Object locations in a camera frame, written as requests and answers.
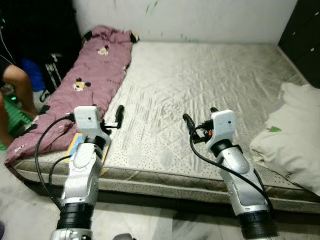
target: white mattress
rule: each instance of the white mattress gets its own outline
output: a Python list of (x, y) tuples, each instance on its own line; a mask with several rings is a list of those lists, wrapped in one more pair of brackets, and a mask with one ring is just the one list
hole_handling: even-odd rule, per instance
[[(124, 82), (105, 116), (113, 121), (118, 106), (124, 105), (122, 128), (111, 135), (104, 165), (109, 170), (100, 188), (228, 202), (219, 170), (192, 153), (182, 115), (188, 113), (197, 125), (209, 119), (211, 107), (234, 110), (234, 143), (251, 159), (249, 144), (273, 111), (282, 82), (303, 84), (304, 80), (273, 45), (136, 44)], [(198, 149), (214, 158), (204, 144)], [(43, 171), (48, 172), (63, 154), (42, 157)], [(32, 158), (15, 168), (37, 180)], [(320, 207), (319, 198), (268, 169), (257, 168), (269, 194), (278, 199), (275, 208), (319, 211), (315, 210)], [(67, 167), (62, 163), (58, 169), (54, 183), (62, 184)], [(302, 200), (308, 201), (305, 207), (295, 209)]]

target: green basket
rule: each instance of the green basket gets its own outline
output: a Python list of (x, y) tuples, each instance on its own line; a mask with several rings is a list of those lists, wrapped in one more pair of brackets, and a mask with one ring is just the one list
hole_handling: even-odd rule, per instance
[[(18, 106), (11, 101), (9, 97), (6, 95), (4, 96), (4, 103), (5, 103), (5, 110), (9, 115), (9, 126), (8, 132), (16, 138), (16, 131), (22, 124), (30, 124), (32, 120), (27, 117), (24, 113), (20, 111)], [(0, 142), (0, 151), (5, 151), (7, 148)]]

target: black shorts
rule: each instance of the black shorts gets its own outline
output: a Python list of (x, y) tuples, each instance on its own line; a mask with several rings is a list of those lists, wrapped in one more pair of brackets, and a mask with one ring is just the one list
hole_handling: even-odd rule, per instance
[(8, 62), (7, 60), (5, 60), (2, 56), (0, 56), (0, 88), (5, 85), (4, 81), (3, 81), (3, 77), (4, 77), (4, 73), (5, 70), (7, 69), (7, 67), (9, 67), (11, 65), (10, 62)]

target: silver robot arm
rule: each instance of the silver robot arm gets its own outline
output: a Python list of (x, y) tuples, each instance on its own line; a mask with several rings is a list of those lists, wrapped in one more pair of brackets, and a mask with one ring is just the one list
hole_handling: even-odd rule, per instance
[(91, 217), (97, 202), (104, 149), (111, 142), (109, 128), (120, 128), (124, 107), (115, 122), (105, 123), (96, 106), (74, 109), (75, 122), (84, 140), (69, 162), (69, 174), (61, 196), (62, 210), (51, 240), (92, 240)]
[[(192, 142), (205, 142), (207, 150), (216, 157), (217, 167), (224, 166), (236, 172), (264, 191), (252, 162), (244, 157), (240, 146), (232, 144), (236, 132), (235, 113), (232, 110), (218, 111), (213, 107), (210, 118), (211, 120), (195, 127), (191, 117), (183, 115), (189, 133), (192, 134)], [(196, 129), (203, 129), (204, 136), (200, 137)], [(255, 240), (283, 240), (271, 219), (271, 206), (266, 198), (247, 181), (231, 172), (220, 169), (220, 175), (227, 186), (233, 211), (240, 221), (243, 237)]]

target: pink blanket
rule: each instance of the pink blanket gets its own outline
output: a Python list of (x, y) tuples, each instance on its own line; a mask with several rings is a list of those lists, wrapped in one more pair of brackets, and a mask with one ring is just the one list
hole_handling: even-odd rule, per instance
[[(108, 110), (131, 62), (132, 33), (107, 26), (97, 26), (91, 32), (74, 67), (49, 99), (49, 110), (35, 122), (37, 128), (15, 139), (8, 148), (6, 164), (32, 156), (45, 129), (75, 107), (96, 104), (101, 116)], [(66, 150), (76, 132), (77, 126), (68, 120), (57, 123), (43, 139), (39, 152)]]

